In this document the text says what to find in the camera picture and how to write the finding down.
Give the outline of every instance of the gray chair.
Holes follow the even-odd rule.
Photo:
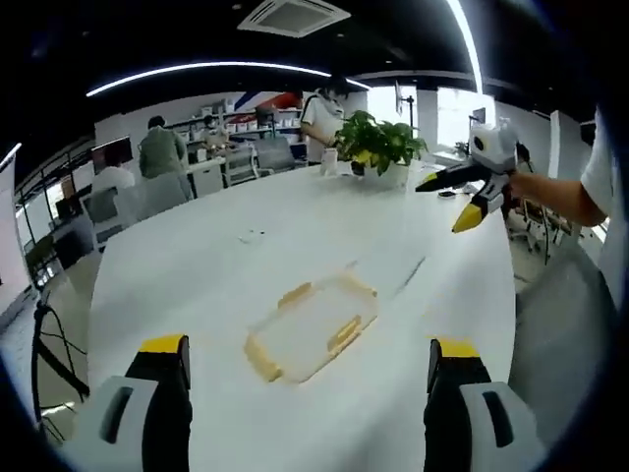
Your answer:
[[[243,147],[225,155],[225,181],[228,187],[257,178],[254,155],[250,147]]]
[[[178,172],[170,172],[122,189],[114,198],[114,205],[125,227],[129,227],[186,203],[190,194],[186,179]]]
[[[260,176],[277,174],[297,167],[291,147],[284,137],[258,140],[255,142],[257,152],[257,173]]]
[[[91,240],[95,251],[103,249],[107,240],[125,227],[114,204],[118,191],[115,187],[81,199],[84,213],[91,221]]]

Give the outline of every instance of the person's arm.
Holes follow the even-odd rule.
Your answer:
[[[311,125],[310,123],[302,122],[302,133],[311,138],[319,141],[327,148],[331,148],[334,146],[334,142],[336,141],[334,137],[329,138],[323,134],[323,132],[315,125]]]
[[[319,141],[326,147],[331,147],[334,144],[334,137],[326,136],[319,126],[316,125],[316,115],[318,114],[319,99],[316,96],[312,96],[306,102],[306,108],[302,115],[302,133],[310,136],[314,140]]]
[[[510,178],[514,197],[524,197],[582,226],[596,226],[606,214],[579,181],[549,179],[540,174],[516,172]]]

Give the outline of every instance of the small object on table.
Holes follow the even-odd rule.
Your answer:
[[[440,199],[452,200],[454,197],[456,197],[456,192],[451,192],[449,190],[446,190],[444,192],[439,192],[438,195]]]
[[[327,147],[323,152],[319,173],[321,175],[338,174],[338,151],[334,147]]]
[[[245,354],[267,382],[302,383],[347,348],[377,317],[376,292],[349,273],[286,293],[250,329]]]

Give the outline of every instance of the white table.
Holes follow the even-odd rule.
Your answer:
[[[417,169],[410,184],[430,171]],[[421,470],[430,338],[471,340],[492,379],[507,381],[515,292],[506,232],[497,211],[451,233],[463,195],[361,184],[295,170],[114,236],[91,305],[90,386],[124,374],[143,340],[184,332],[191,470]],[[355,261],[370,283],[399,278],[400,254],[426,259],[397,296],[378,294],[378,319],[336,360],[298,385],[257,376],[243,352],[247,327],[286,291]]]

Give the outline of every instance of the led strip light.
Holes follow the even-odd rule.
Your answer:
[[[287,66],[285,64],[269,64],[265,62],[242,62],[242,61],[198,62],[194,64],[183,64],[180,66],[163,67],[161,69],[155,69],[152,71],[142,72],[141,74],[135,74],[133,76],[125,77],[124,79],[120,79],[118,81],[105,84],[104,86],[101,86],[99,88],[95,88],[94,90],[90,90],[86,94],[86,96],[87,97],[95,96],[99,93],[102,93],[109,89],[113,89],[123,84],[137,81],[139,79],[144,79],[146,77],[156,76],[158,74],[165,74],[167,72],[185,71],[188,69],[200,69],[203,67],[262,67],[265,69],[278,69],[278,70],[283,70],[283,71],[302,72],[304,74],[312,74],[315,76],[322,76],[322,77],[330,77],[331,75],[326,72],[316,71],[314,69],[305,69],[303,67]],[[347,80],[347,82],[354,86],[361,87],[365,90],[372,89],[371,87],[366,86],[365,84],[361,84],[360,82],[352,81],[349,79]]]
[[[468,19],[465,17],[463,8],[459,3],[459,0],[445,0],[452,10],[452,14],[456,19],[456,23],[459,25],[459,30],[463,34],[463,40],[465,46],[468,48],[468,56],[470,57],[470,63],[472,64],[472,71],[474,72],[474,81],[476,82],[476,92],[483,94],[483,77],[481,76],[481,63],[479,62],[479,55],[476,52],[476,46],[474,45],[474,38],[472,37],[472,31],[468,24]]]
[[[13,149],[11,149],[7,153],[7,155],[5,155],[4,158],[0,161],[0,167],[2,167],[11,157],[13,157],[15,153],[18,151],[18,149],[21,147],[22,147],[22,143],[17,143],[15,146],[13,146]]]

